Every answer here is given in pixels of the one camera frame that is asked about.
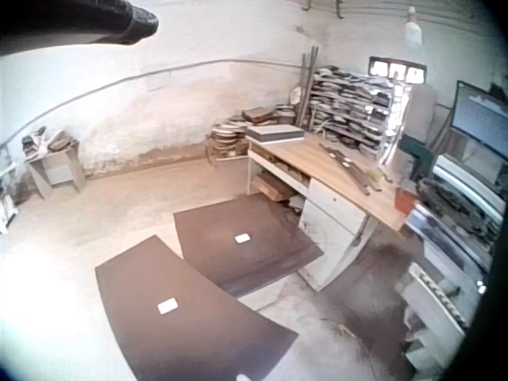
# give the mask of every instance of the white wall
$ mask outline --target white wall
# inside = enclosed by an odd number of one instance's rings
[[[320,64],[358,72],[367,70],[369,56],[426,64],[429,84],[438,90],[440,102],[451,105],[456,81],[488,87],[502,54],[498,40],[481,37],[491,35],[490,30],[461,21],[459,11],[436,2],[424,3],[445,17],[457,14],[458,21],[449,22],[451,27],[439,17],[423,15],[424,45],[418,51],[408,50],[404,42],[406,6],[377,14],[354,8],[366,2],[379,6],[380,0],[346,4],[342,20],[334,14],[334,0],[313,1],[310,12],[301,10],[303,0],[137,2],[160,19],[157,34],[139,44],[46,48],[2,58],[2,141],[71,98],[180,64],[254,58],[299,65],[301,54],[319,44]],[[433,10],[429,6],[422,9]],[[297,80],[298,70],[244,63],[173,71],[86,96],[29,125],[26,132],[41,125],[67,127],[82,141],[80,157],[89,171],[107,171],[154,149],[199,142],[215,118],[283,101]],[[162,89],[148,91],[157,82]],[[14,158],[21,156],[24,133],[8,145]]]

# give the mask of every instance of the small wooden table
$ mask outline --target small wooden table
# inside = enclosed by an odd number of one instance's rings
[[[81,168],[81,163],[78,159],[78,153],[75,149],[75,146],[71,146],[63,149],[58,152],[51,152],[44,156],[38,156],[35,159],[27,160],[26,163],[32,174],[33,181],[37,185],[37,189],[40,193],[40,196],[45,200],[52,193],[52,183],[50,178],[48,177],[48,173],[46,172],[46,168],[44,167],[44,161],[55,156],[62,156],[64,163],[69,168],[71,173],[71,178],[66,179],[66,181],[72,181],[76,187],[78,192],[81,192],[87,184],[85,179],[85,175],[83,174],[83,169]]]
[[[248,194],[254,191],[254,177],[265,170],[306,198],[299,226],[325,253],[300,270],[315,291],[327,286],[353,262],[379,222],[398,231],[406,220],[394,206],[395,183],[384,182],[380,184],[381,192],[363,194],[320,143],[339,148],[364,171],[374,165],[359,152],[311,135],[299,142],[251,143],[248,151]],[[267,156],[300,171],[306,181],[298,181]]]

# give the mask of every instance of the wooden desk top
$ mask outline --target wooden desk top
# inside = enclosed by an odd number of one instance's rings
[[[346,172],[339,167],[336,160],[330,157],[319,146],[320,143],[323,143],[326,147],[340,149],[364,171],[373,167],[373,162],[358,151],[312,135],[306,135],[302,141],[266,144],[262,147],[282,161],[304,172],[309,177],[325,184],[366,213],[376,217],[385,225],[394,230],[400,230],[404,225],[406,215],[396,210],[394,206],[398,174],[393,174],[387,170],[386,173],[394,180],[394,183],[389,184],[383,181],[380,183],[383,191],[375,192],[370,190],[370,195],[366,196],[358,189]]]

